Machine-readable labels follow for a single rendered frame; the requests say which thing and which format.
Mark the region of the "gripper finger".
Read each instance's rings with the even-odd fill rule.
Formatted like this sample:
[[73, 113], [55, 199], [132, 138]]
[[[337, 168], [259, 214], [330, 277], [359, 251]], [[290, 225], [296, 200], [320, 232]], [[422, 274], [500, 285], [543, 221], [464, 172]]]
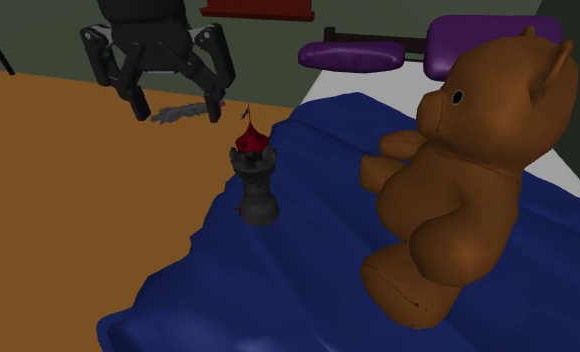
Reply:
[[127, 101], [138, 121], [145, 121], [151, 110], [145, 98], [139, 80], [143, 73], [140, 68], [145, 48], [139, 43], [132, 43], [126, 49], [125, 59], [121, 68], [118, 67], [113, 52], [111, 29], [97, 24], [80, 30], [89, 63], [97, 83], [101, 86], [111, 86], [119, 97]]
[[[204, 92], [209, 120], [211, 123], [216, 123], [221, 117], [220, 101], [224, 98], [226, 89], [236, 78], [224, 30], [221, 24], [212, 23], [189, 30], [187, 35], [189, 42], [184, 54], [178, 54], [161, 42], [159, 46], [168, 54], [171, 65]], [[210, 69], [193, 51], [193, 45], [210, 56], [213, 69]]]

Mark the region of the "grey castle tower red roof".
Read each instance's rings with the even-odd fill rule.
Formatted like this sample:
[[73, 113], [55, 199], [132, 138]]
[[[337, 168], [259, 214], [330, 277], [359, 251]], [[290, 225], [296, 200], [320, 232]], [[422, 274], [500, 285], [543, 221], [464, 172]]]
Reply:
[[279, 217], [279, 206], [270, 186], [277, 153], [270, 139], [253, 126], [250, 106], [247, 106], [241, 118], [248, 119], [247, 128], [229, 152], [234, 173], [243, 185], [243, 197], [236, 210], [244, 223], [268, 226]]

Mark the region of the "red wall shelf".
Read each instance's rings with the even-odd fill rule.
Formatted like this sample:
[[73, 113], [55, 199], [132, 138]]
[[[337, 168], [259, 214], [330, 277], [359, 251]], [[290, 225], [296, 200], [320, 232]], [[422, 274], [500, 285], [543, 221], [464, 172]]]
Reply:
[[206, 0], [206, 17], [312, 22], [312, 0]]

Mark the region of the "thick purple pillow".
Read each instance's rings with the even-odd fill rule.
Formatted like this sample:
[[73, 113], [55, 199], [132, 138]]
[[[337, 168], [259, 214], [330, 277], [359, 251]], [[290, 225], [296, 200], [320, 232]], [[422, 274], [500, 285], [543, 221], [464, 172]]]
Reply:
[[445, 15], [431, 22], [423, 58], [425, 75], [443, 82], [457, 58], [479, 45], [502, 37], [518, 36], [533, 26], [538, 37], [555, 44], [563, 39], [560, 23], [536, 15]]

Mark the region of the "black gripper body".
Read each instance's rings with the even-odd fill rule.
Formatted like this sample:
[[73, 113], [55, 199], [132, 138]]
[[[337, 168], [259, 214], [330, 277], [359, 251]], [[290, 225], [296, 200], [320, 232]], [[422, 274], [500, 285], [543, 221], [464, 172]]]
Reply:
[[144, 48], [141, 69], [176, 72], [192, 51], [184, 0], [97, 0], [114, 44], [130, 56]]

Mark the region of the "flat purple pillow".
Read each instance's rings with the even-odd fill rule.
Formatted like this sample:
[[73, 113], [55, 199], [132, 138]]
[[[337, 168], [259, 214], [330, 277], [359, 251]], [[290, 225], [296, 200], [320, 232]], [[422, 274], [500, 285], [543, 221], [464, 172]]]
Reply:
[[376, 73], [403, 66], [404, 47], [395, 42], [312, 42], [298, 52], [304, 67], [345, 73]]

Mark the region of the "grey flat floor object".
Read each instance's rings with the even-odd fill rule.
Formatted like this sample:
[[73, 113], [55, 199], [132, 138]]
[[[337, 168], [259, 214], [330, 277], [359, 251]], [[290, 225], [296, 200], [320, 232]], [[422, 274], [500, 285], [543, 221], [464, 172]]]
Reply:
[[207, 113], [205, 103], [192, 103], [188, 105], [164, 107], [156, 115], [151, 117], [152, 122], [173, 123], [182, 117], [195, 117]]

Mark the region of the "brown teddy bear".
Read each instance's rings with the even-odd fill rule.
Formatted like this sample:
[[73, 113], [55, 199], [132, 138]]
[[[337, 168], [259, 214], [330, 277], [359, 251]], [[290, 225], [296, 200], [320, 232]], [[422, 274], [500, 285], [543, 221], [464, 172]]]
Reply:
[[500, 259], [518, 217], [524, 169], [565, 132], [577, 96], [573, 44], [533, 27], [462, 55], [421, 100], [412, 130], [392, 132], [360, 165], [396, 242], [366, 257], [369, 296], [396, 323], [442, 321]]

